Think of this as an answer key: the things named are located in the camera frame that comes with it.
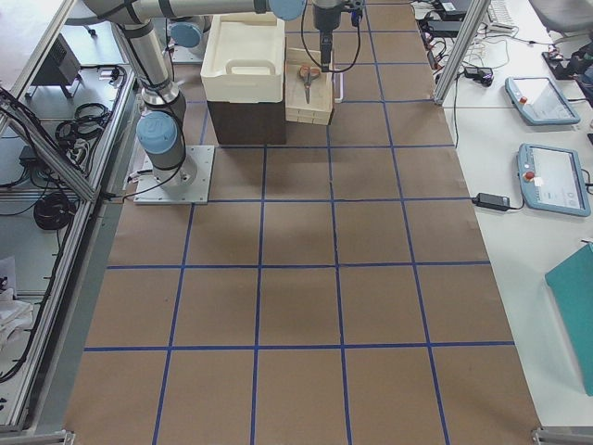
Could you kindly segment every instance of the office chair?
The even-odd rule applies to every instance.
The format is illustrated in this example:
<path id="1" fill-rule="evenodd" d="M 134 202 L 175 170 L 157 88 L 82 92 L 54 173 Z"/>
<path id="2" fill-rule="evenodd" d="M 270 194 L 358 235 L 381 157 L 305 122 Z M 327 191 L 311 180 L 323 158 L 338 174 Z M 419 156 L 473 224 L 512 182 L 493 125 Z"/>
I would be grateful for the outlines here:
<path id="1" fill-rule="evenodd" d="M 593 30 L 593 3 L 589 0 L 529 0 L 546 29 L 563 37 L 568 32 Z"/>

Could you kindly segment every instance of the plastic box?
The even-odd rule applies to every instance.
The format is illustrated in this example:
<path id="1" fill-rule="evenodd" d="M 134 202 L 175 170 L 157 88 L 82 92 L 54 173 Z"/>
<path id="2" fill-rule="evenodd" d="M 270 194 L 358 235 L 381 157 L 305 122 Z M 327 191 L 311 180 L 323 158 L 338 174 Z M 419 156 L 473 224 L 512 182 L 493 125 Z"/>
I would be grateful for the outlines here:
<path id="1" fill-rule="evenodd" d="M 310 53 L 316 60 L 321 58 L 319 51 L 310 50 Z M 298 77 L 303 64 L 314 67 L 304 49 L 286 49 L 286 120 L 328 125 L 334 113 L 332 73 L 323 72 L 311 83 L 310 102 L 307 103 L 303 81 Z"/>
<path id="2" fill-rule="evenodd" d="M 593 245 L 546 273 L 573 344 L 587 395 L 593 396 Z"/>
<path id="3" fill-rule="evenodd" d="M 281 102 L 284 21 L 272 13 L 214 16 L 201 77 L 211 102 Z"/>

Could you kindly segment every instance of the tiled surface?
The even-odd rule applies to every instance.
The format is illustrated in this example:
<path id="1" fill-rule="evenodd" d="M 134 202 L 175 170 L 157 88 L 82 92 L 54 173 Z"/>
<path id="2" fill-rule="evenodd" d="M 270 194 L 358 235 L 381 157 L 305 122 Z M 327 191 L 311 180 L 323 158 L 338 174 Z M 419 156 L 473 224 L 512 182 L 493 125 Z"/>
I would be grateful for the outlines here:
<path id="1" fill-rule="evenodd" d="M 81 444 L 529 443 L 534 408 L 410 6 L 367 12 L 328 129 L 217 148 L 207 206 L 125 203 L 67 418 Z M 177 76 L 187 141 L 216 144 L 197 69 Z"/>

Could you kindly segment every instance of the black round object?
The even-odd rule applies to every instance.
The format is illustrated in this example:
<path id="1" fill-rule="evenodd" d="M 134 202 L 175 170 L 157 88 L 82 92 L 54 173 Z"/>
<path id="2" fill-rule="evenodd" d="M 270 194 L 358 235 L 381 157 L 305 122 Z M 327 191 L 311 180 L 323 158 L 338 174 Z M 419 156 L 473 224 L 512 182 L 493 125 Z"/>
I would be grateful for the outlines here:
<path id="1" fill-rule="evenodd" d="M 75 212 L 74 203 L 63 193 L 55 192 L 35 203 L 33 218 L 40 229 L 59 230 L 70 223 Z"/>

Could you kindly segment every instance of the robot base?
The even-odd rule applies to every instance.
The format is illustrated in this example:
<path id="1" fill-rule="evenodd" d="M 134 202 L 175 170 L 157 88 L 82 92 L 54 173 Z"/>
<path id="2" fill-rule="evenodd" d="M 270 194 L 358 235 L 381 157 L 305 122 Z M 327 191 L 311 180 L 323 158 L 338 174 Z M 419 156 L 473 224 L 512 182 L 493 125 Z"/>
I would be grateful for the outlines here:
<path id="1" fill-rule="evenodd" d="M 214 162 L 214 146 L 187 146 L 187 156 L 191 157 L 197 166 L 197 175 L 194 181 L 188 185 L 179 185 L 168 188 L 157 187 L 142 195 L 134 197 L 136 204 L 206 204 L 210 189 L 210 176 Z M 148 157 L 145 158 L 143 169 L 152 169 L 152 163 Z M 153 175 L 140 176 L 138 178 L 137 192 L 142 192 L 157 185 Z"/>

